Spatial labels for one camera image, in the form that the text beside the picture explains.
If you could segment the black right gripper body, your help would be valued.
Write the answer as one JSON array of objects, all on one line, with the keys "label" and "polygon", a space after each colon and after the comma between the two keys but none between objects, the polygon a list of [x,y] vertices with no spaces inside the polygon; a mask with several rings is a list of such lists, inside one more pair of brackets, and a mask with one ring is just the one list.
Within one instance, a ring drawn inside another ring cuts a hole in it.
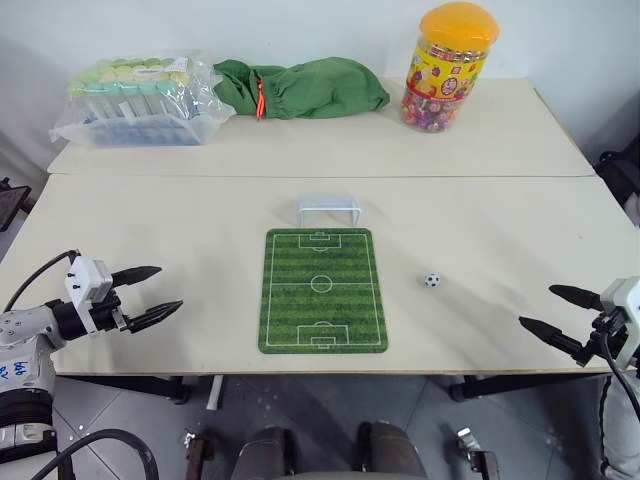
[{"label": "black right gripper body", "polygon": [[602,312],[593,322],[593,331],[586,344],[573,356],[581,367],[594,357],[614,361],[628,339],[628,315],[622,308],[614,308],[610,313]]}]

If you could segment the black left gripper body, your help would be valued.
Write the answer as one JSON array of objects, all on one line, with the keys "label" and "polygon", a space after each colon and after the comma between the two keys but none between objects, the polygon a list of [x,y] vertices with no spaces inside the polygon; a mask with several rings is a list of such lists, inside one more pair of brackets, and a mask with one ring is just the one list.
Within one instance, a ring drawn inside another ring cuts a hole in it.
[{"label": "black left gripper body", "polygon": [[110,289],[100,301],[93,299],[89,314],[97,332],[130,330],[131,320],[123,313],[121,299],[115,289]]}]

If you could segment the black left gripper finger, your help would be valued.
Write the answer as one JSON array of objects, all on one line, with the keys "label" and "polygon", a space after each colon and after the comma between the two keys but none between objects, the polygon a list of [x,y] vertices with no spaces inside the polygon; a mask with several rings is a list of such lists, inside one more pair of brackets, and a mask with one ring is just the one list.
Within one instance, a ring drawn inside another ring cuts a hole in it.
[{"label": "black left gripper finger", "polygon": [[158,324],[174,314],[183,305],[182,300],[172,301],[147,309],[136,317],[125,317],[125,329],[134,334]]},{"label": "black left gripper finger", "polygon": [[132,286],[134,284],[143,282],[150,277],[160,273],[161,267],[158,266],[138,266],[124,269],[112,274],[112,288],[118,288],[121,286]]}]

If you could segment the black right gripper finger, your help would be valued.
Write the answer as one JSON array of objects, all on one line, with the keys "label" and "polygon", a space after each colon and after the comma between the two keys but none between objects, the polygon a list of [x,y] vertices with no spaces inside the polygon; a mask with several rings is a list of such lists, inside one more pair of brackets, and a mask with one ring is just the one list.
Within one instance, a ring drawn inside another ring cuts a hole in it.
[{"label": "black right gripper finger", "polygon": [[544,321],[520,317],[519,322],[522,327],[538,339],[570,356],[576,355],[583,348],[579,341],[565,335],[559,328]]},{"label": "black right gripper finger", "polygon": [[565,301],[587,310],[603,311],[600,296],[592,291],[575,286],[554,284],[548,289]]}]

